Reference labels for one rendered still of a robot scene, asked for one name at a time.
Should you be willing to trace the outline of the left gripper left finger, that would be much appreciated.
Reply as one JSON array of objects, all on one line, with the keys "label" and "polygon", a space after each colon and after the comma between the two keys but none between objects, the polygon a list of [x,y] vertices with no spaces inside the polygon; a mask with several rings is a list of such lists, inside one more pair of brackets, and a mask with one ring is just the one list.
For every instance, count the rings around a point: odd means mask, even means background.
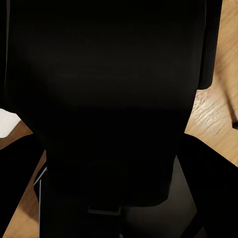
[{"label": "left gripper left finger", "polygon": [[35,134],[0,150],[0,238],[21,200],[45,148]]}]

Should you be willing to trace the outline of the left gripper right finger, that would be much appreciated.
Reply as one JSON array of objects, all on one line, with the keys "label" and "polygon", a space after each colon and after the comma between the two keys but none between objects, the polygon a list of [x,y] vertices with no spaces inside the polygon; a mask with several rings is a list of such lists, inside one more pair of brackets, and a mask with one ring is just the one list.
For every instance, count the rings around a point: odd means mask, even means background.
[{"label": "left gripper right finger", "polygon": [[186,133],[177,156],[207,238],[238,238],[238,168]]}]

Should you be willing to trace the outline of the digital camera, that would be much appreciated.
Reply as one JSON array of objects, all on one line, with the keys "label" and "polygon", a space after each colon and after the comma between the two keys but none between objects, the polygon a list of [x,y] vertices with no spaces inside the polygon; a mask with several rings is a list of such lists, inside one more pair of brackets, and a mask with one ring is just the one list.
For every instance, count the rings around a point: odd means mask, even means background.
[{"label": "digital camera", "polygon": [[168,200],[223,0],[0,0],[0,109],[46,150],[51,190],[120,215]]}]

